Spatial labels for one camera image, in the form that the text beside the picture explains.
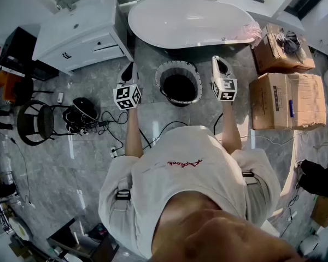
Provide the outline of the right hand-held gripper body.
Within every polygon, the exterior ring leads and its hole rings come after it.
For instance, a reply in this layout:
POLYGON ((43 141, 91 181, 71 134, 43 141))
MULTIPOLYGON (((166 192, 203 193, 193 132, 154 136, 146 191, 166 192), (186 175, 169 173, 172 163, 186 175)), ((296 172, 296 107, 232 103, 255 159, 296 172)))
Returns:
POLYGON ((212 91, 218 101, 233 102, 237 94, 237 79, 211 78, 212 91))

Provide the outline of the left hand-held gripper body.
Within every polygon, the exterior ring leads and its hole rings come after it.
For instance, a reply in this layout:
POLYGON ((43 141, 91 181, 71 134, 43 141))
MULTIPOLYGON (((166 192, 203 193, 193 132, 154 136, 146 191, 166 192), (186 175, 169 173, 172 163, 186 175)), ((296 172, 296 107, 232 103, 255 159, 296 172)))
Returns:
POLYGON ((113 89, 114 103, 120 110, 136 108, 141 95, 142 94, 137 84, 118 82, 113 89))

